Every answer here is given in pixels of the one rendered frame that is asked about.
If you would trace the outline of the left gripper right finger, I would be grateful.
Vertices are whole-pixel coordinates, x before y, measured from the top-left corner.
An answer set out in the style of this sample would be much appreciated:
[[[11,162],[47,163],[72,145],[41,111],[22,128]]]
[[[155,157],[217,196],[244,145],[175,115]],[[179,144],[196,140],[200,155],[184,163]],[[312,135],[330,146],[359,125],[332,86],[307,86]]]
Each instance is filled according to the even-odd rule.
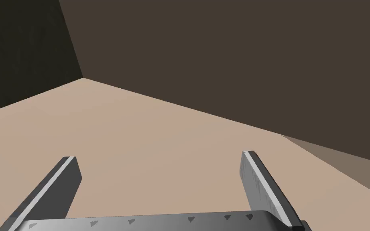
[[[240,177],[251,210],[270,212],[291,229],[303,228],[303,222],[256,152],[242,152]]]

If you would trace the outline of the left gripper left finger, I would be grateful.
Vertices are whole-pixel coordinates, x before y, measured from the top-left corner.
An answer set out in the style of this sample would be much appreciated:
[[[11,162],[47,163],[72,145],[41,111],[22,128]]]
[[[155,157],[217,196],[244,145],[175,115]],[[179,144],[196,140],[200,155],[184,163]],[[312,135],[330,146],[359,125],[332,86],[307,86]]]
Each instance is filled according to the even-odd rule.
[[[81,180],[76,157],[63,157],[4,221],[0,231],[18,231],[25,221],[66,218]]]

